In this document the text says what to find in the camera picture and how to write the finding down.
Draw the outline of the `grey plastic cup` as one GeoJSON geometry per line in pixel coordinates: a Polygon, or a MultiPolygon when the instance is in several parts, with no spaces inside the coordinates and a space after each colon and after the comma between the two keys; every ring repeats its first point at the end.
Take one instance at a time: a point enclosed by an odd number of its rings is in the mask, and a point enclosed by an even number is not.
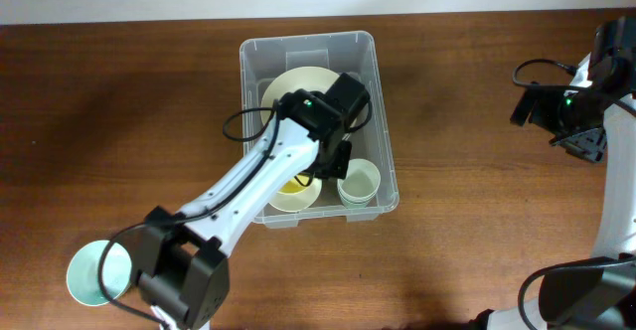
{"type": "Polygon", "coordinates": [[[346,208],[365,208],[377,196],[376,193],[366,198],[357,198],[345,193],[339,193],[340,200],[346,208]]]}

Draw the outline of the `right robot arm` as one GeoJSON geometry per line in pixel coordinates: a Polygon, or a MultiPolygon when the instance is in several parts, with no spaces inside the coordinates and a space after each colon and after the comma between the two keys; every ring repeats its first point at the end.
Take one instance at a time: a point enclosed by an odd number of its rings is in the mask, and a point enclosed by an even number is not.
{"type": "Polygon", "coordinates": [[[605,167],[590,254],[546,266],[521,284],[515,305],[488,309],[472,329],[632,329],[635,326],[635,19],[601,24],[591,52],[560,64],[568,83],[523,82],[510,120],[552,135],[550,144],[605,167]]]}

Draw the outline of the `mint green plastic cup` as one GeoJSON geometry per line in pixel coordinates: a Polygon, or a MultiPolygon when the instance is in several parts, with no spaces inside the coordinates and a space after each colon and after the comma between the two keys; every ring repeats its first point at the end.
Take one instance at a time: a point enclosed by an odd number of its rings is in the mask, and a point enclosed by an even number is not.
{"type": "Polygon", "coordinates": [[[344,207],[347,209],[364,209],[368,207],[368,205],[372,201],[372,198],[368,198],[366,200],[359,200],[359,199],[350,200],[341,196],[340,200],[342,204],[344,205],[344,207]]]}

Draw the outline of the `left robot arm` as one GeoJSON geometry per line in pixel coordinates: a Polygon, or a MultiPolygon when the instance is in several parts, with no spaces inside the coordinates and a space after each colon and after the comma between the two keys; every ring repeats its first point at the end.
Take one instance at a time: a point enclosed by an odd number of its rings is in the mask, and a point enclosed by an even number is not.
{"type": "Polygon", "coordinates": [[[347,74],[329,89],[286,93],[253,146],[217,184],[171,215],[161,207],[142,224],[130,281],[164,329],[200,329],[230,290],[229,258],[255,216],[297,175],[343,179],[361,112],[372,113],[364,85],[347,74]]]}

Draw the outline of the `yellow small bowl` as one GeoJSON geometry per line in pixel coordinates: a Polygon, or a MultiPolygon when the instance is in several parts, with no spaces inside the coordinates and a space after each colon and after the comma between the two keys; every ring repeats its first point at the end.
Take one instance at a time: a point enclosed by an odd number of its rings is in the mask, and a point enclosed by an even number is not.
{"type": "Polygon", "coordinates": [[[283,195],[295,195],[304,192],[313,183],[313,177],[303,174],[294,176],[278,191],[283,195]]]}

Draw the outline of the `cream plastic cup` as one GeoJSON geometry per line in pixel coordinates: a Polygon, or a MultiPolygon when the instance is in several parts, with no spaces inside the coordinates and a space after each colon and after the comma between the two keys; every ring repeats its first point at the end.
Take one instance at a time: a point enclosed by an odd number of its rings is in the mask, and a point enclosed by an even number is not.
{"type": "Polygon", "coordinates": [[[370,201],[379,190],[382,176],[378,167],[367,159],[349,161],[344,179],[337,180],[337,190],[341,196],[353,203],[370,201]]]}

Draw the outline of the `cream plate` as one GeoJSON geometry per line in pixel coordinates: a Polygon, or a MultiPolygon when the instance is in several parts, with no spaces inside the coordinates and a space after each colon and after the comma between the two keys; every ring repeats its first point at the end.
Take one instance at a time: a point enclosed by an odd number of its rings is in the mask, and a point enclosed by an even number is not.
{"type": "Polygon", "coordinates": [[[325,93],[340,75],[321,67],[299,67],[289,70],[266,88],[260,101],[261,107],[272,107],[273,102],[288,92],[298,89],[325,93]]]}

